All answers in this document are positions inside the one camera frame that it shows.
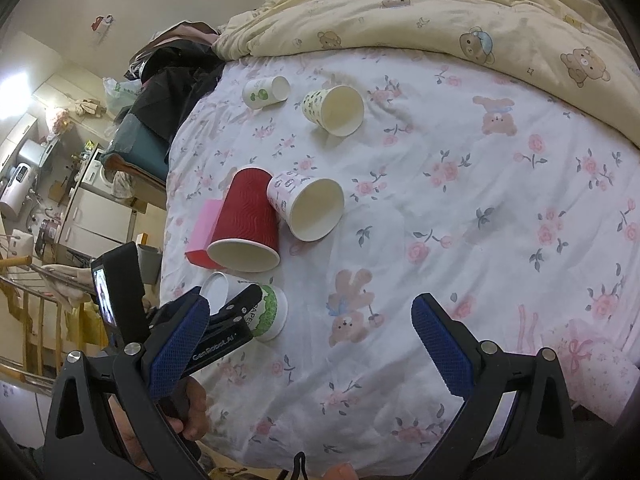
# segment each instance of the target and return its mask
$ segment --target screw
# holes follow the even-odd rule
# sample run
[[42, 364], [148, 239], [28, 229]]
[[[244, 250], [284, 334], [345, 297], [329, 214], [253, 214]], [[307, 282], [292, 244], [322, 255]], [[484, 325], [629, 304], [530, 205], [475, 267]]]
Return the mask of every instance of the screw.
[[127, 355], [135, 355], [142, 349], [142, 345], [140, 343], [129, 343], [124, 347], [124, 353]]
[[79, 361], [81, 357], [82, 357], [82, 354], [80, 353], [80, 351], [74, 350], [73, 352], [69, 352], [69, 354], [66, 356], [66, 360], [69, 361], [70, 363], [75, 363]]
[[551, 348], [543, 348], [542, 357], [547, 361], [553, 361], [556, 358], [556, 353]]
[[480, 349], [485, 353], [485, 354], [495, 354], [498, 351], [498, 345], [496, 343], [494, 343], [493, 341], [482, 341], [480, 343]]

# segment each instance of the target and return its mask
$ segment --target red paper cup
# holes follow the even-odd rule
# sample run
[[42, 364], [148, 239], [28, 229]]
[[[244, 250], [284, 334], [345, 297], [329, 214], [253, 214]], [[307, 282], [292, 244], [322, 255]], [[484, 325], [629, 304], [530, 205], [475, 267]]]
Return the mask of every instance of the red paper cup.
[[278, 218], [267, 199], [271, 175], [260, 168], [236, 173], [220, 210], [207, 254], [220, 266], [264, 272], [280, 263]]

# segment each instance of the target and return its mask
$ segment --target cup with heart print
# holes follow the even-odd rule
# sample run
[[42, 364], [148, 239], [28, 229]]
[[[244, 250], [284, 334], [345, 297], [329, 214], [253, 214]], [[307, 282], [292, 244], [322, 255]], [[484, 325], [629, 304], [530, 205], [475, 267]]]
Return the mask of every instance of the cup with heart print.
[[340, 184], [330, 178], [305, 176], [295, 171], [274, 176], [267, 186], [267, 197], [291, 233], [303, 242], [326, 236], [344, 211]]
[[242, 100], [249, 108], [258, 110], [286, 100], [290, 90], [289, 81], [281, 75], [251, 79], [244, 85]]
[[[252, 283], [231, 274], [214, 272], [202, 284], [200, 295], [209, 301], [209, 310], [213, 315]], [[262, 300], [243, 314], [252, 335], [258, 341], [265, 342], [276, 337], [283, 329], [287, 320], [287, 298], [277, 286], [257, 285], [262, 290]]]
[[309, 92], [302, 100], [302, 113], [330, 134], [346, 137], [362, 124], [364, 102], [355, 88], [340, 85]]

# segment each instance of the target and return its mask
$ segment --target bed sheet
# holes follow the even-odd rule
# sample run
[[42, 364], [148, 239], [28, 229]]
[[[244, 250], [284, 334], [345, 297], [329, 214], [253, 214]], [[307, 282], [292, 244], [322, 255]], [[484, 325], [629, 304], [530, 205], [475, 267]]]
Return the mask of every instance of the bed sheet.
[[[289, 99], [249, 110], [242, 86], [271, 75], [287, 77]], [[337, 84], [366, 101], [362, 126], [344, 139], [300, 109], [307, 92]], [[276, 339], [196, 374], [209, 394], [204, 441], [248, 466], [286, 468], [304, 450], [312, 474], [346, 461], [361, 475], [412, 472], [461, 405], [412, 329], [423, 292], [505, 351], [533, 354], [571, 319], [631, 349], [639, 162], [610, 126], [444, 54], [371, 48], [228, 63], [170, 152], [161, 299], [208, 275], [184, 251], [204, 200], [223, 197], [244, 165], [330, 176], [346, 210], [311, 244], [282, 224], [281, 264], [242, 275], [281, 287], [289, 316]]]

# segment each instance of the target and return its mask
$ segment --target human hand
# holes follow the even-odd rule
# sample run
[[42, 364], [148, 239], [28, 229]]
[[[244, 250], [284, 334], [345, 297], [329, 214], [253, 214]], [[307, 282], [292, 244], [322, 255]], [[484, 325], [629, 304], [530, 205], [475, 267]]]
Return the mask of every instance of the human hand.
[[[189, 398], [189, 414], [186, 424], [177, 418], [166, 417], [167, 422], [175, 433], [182, 433], [187, 440], [198, 440], [209, 431], [209, 419], [207, 418], [207, 393], [205, 389], [192, 377], [187, 378], [187, 397]], [[109, 399], [111, 412], [115, 423], [120, 430], [122, 441], [129, 451], [133, 463], [140, 469], [153, 471], [140, 442], [131, 427], [127, 414], [119, 405], [115, 397]]]

